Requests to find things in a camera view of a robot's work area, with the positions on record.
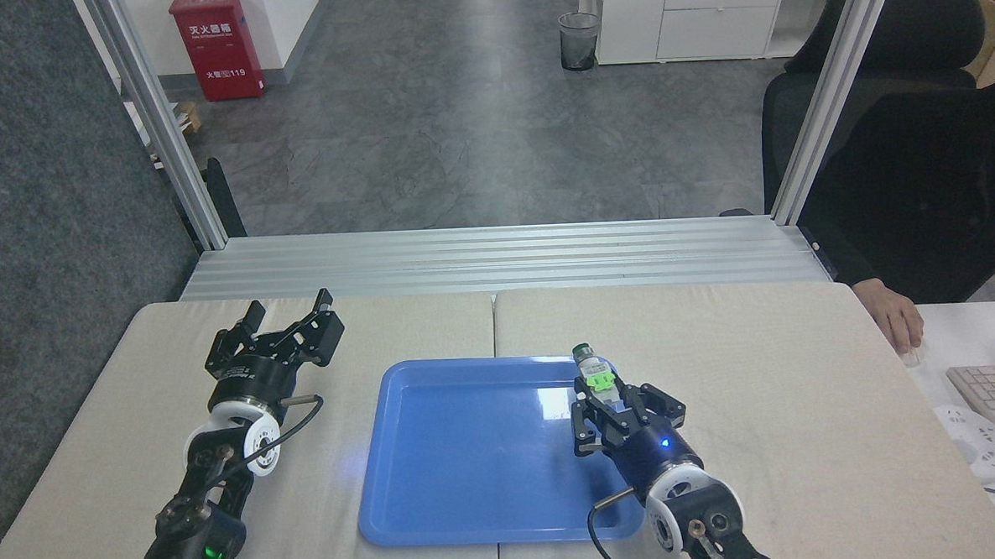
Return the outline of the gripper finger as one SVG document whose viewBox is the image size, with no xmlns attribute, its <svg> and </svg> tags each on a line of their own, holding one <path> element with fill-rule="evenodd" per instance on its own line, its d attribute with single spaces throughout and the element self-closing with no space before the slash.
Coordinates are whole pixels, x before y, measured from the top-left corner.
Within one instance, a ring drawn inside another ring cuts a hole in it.
<svg viewBox="0 0 995 559">
<path fill-rule="evenodd" d="M 240 349 L 254 348 L 254 336 L 265 317 L 265 309 L 260 301 L 252 301 L 246 315 L 231 329 L 216 332 L 215 341 L 206 359 L 206 372 L 220 378 Z"/>
<path fill-rule="evenodd" d="M 570 421 L 574 436 L 574 455 L 578 458 L 601 452 L 605 457 L 615 455 L 620 431 L 613 419 L 619 413 L 618 400 L 600 400 L 595 395 L 575 387 L 575 401 L 570 406 Z"/>
<path fill-rule="evenodd" d="M 624 384 L 623 403 L 630 414 L 623 419 L 628 433 L 636 433 L 653 421 L 668 421 L 674 429 L 685 423 L 686 405 L 652 384 Z"/>
<path fill-rule="evenodd" d="M 272 358 L 283 363 L 309 362 L 318 367 L 331 363 L 343 335 L 341 318 L 331 309 L 333 295 L 320 290 L 310 314 L 275 334 Z"/>
</svg>

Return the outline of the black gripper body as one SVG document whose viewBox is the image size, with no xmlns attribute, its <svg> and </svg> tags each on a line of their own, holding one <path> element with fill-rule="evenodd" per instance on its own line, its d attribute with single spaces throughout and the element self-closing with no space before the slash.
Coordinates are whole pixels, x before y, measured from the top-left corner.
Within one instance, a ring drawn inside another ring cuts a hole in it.
<svg viewBox="0 0 995 559">
<path fill-rule="evenodd" d="M 615 426 L 605 431 L 606 455 L 616 463 L 626 485 L 643 502 L 649 488 L 670 466 L 689 463 L 704 467 L 702 459 L 682 439 L 673 421 L 663 415 L 650 415 L 644 426 L 632 427 L 624 436 Z"/>
<path fill-rule="evenodd" d="M 251 353 L 208 361 L 208 372 L 217 380 L 210 410 L 221 402 L 249 400 L 275 408 L 293 395 L 299 366 L 298 361 Z"/>
</svg>

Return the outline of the person's hand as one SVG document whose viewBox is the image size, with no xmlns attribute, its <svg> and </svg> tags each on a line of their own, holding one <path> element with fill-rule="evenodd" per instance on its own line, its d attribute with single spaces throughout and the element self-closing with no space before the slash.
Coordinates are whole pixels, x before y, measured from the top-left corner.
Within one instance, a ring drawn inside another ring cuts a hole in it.
<svg viewBox="0 0 995 559">
<path fill-rule="evenodd" d="M 896 353 L 911 353 L 922 345 L 925 319 L 911 299 L 889 289 L 878 278 L 857 282 L 852 292 Z"/>
</svg>

